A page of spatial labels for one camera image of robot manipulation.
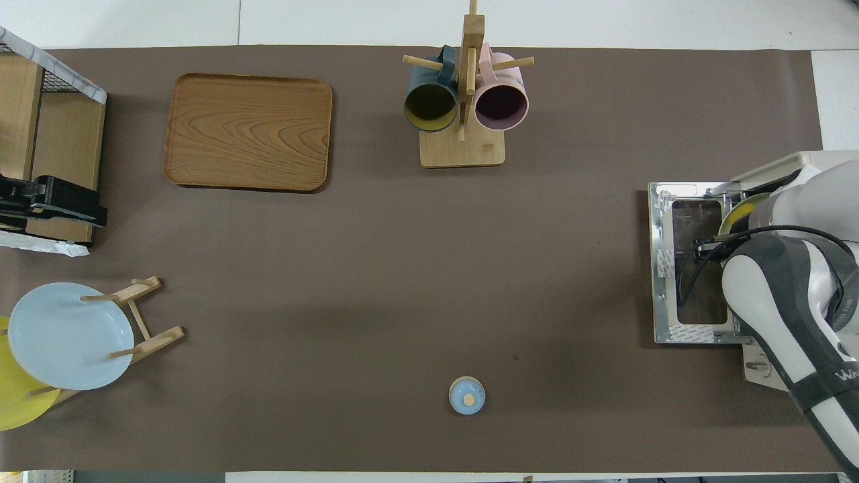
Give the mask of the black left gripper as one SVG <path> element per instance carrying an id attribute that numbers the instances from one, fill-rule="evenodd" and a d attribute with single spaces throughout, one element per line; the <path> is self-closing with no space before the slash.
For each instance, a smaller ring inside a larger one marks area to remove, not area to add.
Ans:
<path id="1" fill-rule="evenodd" d="M 95 228 L 107 224 L 107 208 L 99 206 L 99 193 L 93 189 L 62 178 L 42 175 L 35 178 L 37 192 L 30 198 L 30 206 L 46 210 L 65 210 L 66 222 L 85 223 Z"/>

